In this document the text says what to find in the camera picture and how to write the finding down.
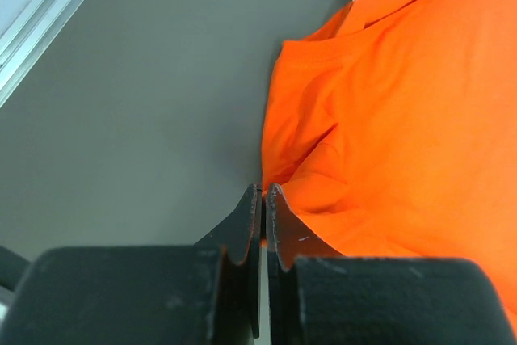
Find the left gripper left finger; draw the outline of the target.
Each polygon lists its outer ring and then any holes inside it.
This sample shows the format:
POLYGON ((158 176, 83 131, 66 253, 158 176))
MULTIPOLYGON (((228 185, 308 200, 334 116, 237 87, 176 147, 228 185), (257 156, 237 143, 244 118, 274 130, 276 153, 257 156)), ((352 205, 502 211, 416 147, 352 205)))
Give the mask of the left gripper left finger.
POLYGON ((236 208, 195 245, 218 253, 210 301, 211 339, 259 337, 262 189, 251 184, 236 208))

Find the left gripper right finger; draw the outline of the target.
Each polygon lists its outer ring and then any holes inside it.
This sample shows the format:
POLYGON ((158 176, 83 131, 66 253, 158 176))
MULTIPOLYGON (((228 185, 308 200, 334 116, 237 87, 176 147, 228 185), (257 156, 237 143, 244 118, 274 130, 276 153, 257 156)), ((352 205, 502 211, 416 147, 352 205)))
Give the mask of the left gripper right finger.
POLYGON ((302 344, 302 320, 295 262, 299 257, 339 257, 291 210, 282 187, 265 196, 265 237, 273 344, 302 344))

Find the orange t shirt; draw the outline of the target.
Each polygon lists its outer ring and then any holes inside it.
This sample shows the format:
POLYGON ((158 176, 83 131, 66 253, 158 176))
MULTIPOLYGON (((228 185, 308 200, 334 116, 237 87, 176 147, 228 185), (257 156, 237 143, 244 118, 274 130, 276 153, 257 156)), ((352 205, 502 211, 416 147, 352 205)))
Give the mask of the orange t shirt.
POLYGON ((474 261, 516 321, 516 0, 352 0, 275 63, 264 187, 350 256, 474 261))

